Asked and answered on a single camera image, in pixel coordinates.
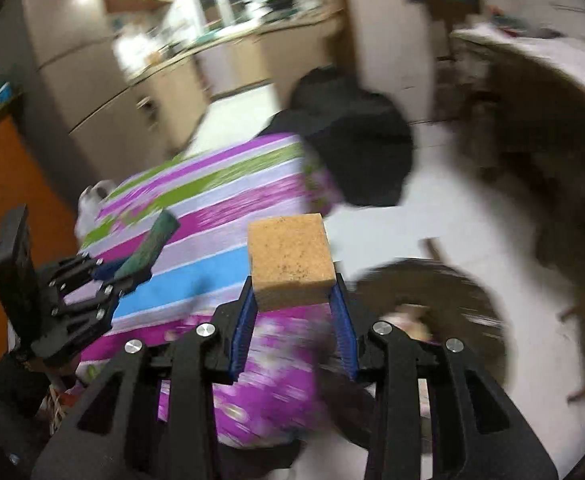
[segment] kitchen counter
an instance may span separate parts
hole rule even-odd
[[[212,48],[222,43],[228,43],[229,41],[236,41],[240,40],[241,38],[246,38],[248,36],[252,36],[253,34],[263,35],[269,32],[276,32],[279,30],[285,30],[288,28],[296,28],[296,27],[307,27],[309,25],[317,25],[317,23],[328,21],[330,18],[335,17],[335,13],[329,12],[307,12],[305,14],[296,14],[291,18],[287,18],[285,20],[278,20],[276,22],[271,23],[261,23],[256,25],[255,27],[246,28],[245,30],[240,30],[238,32],[234,32],[223,36],[221,38],[215,38],[204,44],[199,44],[190,48],[186,48],[184,51],[180,52],[176,56],[171,57],[161,63],[156,65],[150,66],[141,72],[139,75],[134,76],[133,78],[128,80],[128,84],[130,86],[134,86],[144,79],[149,78],[151,75],[156,74],[160,70],[163,70],[172,64],[175,64],[188,56],[192,56],[201,52],[203,50],[207,50],[208,48]]]

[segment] orange panel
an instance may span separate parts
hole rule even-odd
[[[21,203],[28,204],[36,266],[76,253],[74,214],[52,192],[8,117],[0,122],[0,221],[7,210]],[[6,316],[0,304],[0,356],[5,351]]]

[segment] silver bolt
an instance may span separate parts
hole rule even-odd
[[[393,326],[385,321],[378,321],[373,325],[373,331],[379,335],[386,335],[391,333]]]
[[[209,335],[214,334],[215,330],[217,329],[215,329],[212,323],[201,323],[201,325],[197,327],[197,335],[208,337]]]
[[[463,350],[463,343],[456,337],[453,337],[446,341],[446,348],[457,354],[457,352],[461,352]]]
[[[137,354],[143,348],[143,343],[138,339],[131,339],[124,345],[124,350],[128,352],[128,354]]]

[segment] white floor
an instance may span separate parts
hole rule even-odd
[[[255,136],[277,110],[270,87],[211,106],[191,150]],[[416,164],[401,205],[339,206],[326,220],[333,257],[346,280],[398,258],[424,257],[419,241],[439,238],[448,263],[493,293],[509,323],[507,391],[553,458],[560,477],[585,452],[585,400],[566,396],[584,381],[577,327],[557,314],[573,305],[573,287],[531,256],[535,223],[511,198],[454,162],[452,134],[440,124],[415,126]],[[295,464],[298,479],[361,480],[366,452],[321,434]]]

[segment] sponge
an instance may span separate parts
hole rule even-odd
[[[335,266],[321,215],[252,222],[248,226],[248,255],[260,311],[329,300]]]

